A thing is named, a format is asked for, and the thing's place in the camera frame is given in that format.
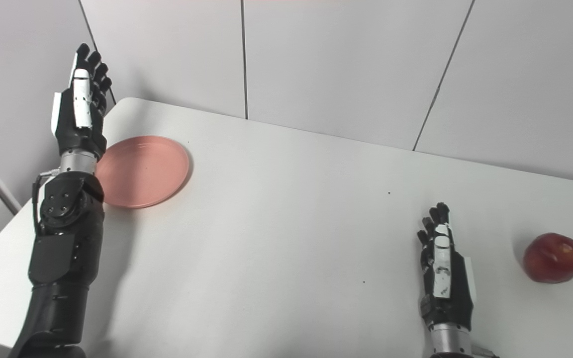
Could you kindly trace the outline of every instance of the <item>black finger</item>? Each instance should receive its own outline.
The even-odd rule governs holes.
[[[430,208],[430,217],[435,225],[441,224],[441,217],[439,217],[439,211],[437,208]]]
[[[96,108],[102,115],[105,115],[105,109],[107,109],[107,99],[105,99],[105,97],[102,96],[98,98],[98,104]]]
[[[88,57],[88,63],[90,64],[90,68],[94,70],[96,65],[100,63],[100,53],[96,51],[92,52],[92,54]]]
[[[432,220],[429,217],[423,218],[421,220],[423,226],[426,228],[426,233],[428,234],[428,238],[434,238],[435,236],[435,224],[433,224]]]
[[[421,254],[419,257],[421,268],[427,268],[429,266],[428,264],[429,259],[430,259],[430,250],[421,250]]]
[[[110,80],[109,77],[105,77],[105,79],[100,82],[100,85],[98,85],[98,89],[100,89],[101,93],[105,94],[110,86],[112,86],[112,80]]]
[[[93,90],[92,90],[92,102],[94,104],[98,104],[98,100],[100,100],[100,98],[103,97],[103,95],[100,93],[100,90],[98,89],[98,86],[93,84]]]
[[[450,209],[446,204],[444,204],[443,202],[439,202],[439,204],[437,204],[437,210],[439,211],[439,218],[441,219],[441,222],[443,222],[444,224],[446,222],[450,222],[450,217],[449,217]]]
[[[107,65],[105,63],[101,63],[96,68],[93,81],[96,82],[97,84],[100,84],[100,81],[103,79],[103,77],[105,77],[105,73],[107,73]]]
[[[85,43],[82,43],[81,46],[79,46],[79,48],[77,49],[77,57],[79,59],[86,59],[87,54],[89,54],[90,52],[90,48],[88,45],[86,45]]]
[[[419,238],[419,241],[421,241],[422,245],[428,244],[428,234],[425,231],[423,230],[418,231],[417,237]]]

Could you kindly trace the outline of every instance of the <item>apple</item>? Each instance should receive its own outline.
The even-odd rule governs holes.
[[[573,240],[557,233],[535,238],[523,255],[523,269],[537,282],[569,281],[573,277]]]

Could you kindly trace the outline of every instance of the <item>robot finger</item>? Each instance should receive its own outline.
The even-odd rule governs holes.
[[[422,245],[425,246],[428,244],[429,242],[428,234],[425,231],[423,230],[417,231],[417,237],[419,238],[419,241],[421,241]]]
[[[100,63],[100,53],[96,51],[92,52],[92,54],[88,57],[88,63],[90,64],[91,73],[94,73],[94,69],[98,63]]]
[[[443,224],[450,222],[449,214],[450,209],[443,202],[437,204],[437,211],[439,211],[439,218]]]
[[[426,233],[428,234],[428,238],[434,238],[435,224],[432,222],[432,220],[429,217],[425,217],[423,218],[423,220],[421,220],[421,222],[423,223],[423,226],[426,228]]]
[[[105,77],[105,73],[107,73],[107,65],[105,63],[100,63],[100,65],[96,68],[96,72],[94,73],[93,81],[97,84]]]
[[[428,212],[430,212],[430,217],[432,218],[432,221],[435,223],[435,225],[442,224],[441,217],[439,217],[439,211],[437,208],[430,208],[430,211]]]
[[[100,85],[98,85],[98,89],[105,95],[105,92],[107,92],[110,86],[112,86],[112,80],[110,80],[109,77],[105,77],[105,79],[100,82]]]
[[[100,96],[98,98],[98,104],[96,108],[102,115],[105,115],[105,109],[107,109],[107,99],[105,99],[104,96]]]

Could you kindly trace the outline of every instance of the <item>robotic hand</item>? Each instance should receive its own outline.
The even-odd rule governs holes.
[[[52,131],[61,167],[41,173],[32,205],[36,238],[28,276],[32,297],[22,331],[8,358],[85,358],[81,342],[87,292],[98,272],[103,235],[103,190],[94,177],[105,153],[102,135],[105,92],[111,80],[100,54],[82,44],[75,54],[70,84],[56,93]],[[45,198],[37,212],[39,184]]]
[[[470,339],[475,280],[470,259],[455,249],[448,206],[439,202],[431,208],[423,226],[425,231],[417,233],[422,244],[420,261],[425,289],[421,317],[432,338],[431,358],[497,358],[491,351],[473,347]]]

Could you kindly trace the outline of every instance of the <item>black robotic forearm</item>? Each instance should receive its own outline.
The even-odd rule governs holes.
[[[32,297],[11,358],[84,357],[87,293],[98,272],[103,192],[84,172],[59,174],[45,185],[40,231],[28,275]]]
[[[52,127],[59,143],[59,174],[45,185],[37,218],[41,175],[33,186],[36,237],[28,276],[32,296],[9,358],[85,358],[81,342],[87,294],[98,273],[103,237],[103,190],[94,177],[105,153],[105,91],[111,80],[98,52],[82,44],[70,86],[55,94]]]

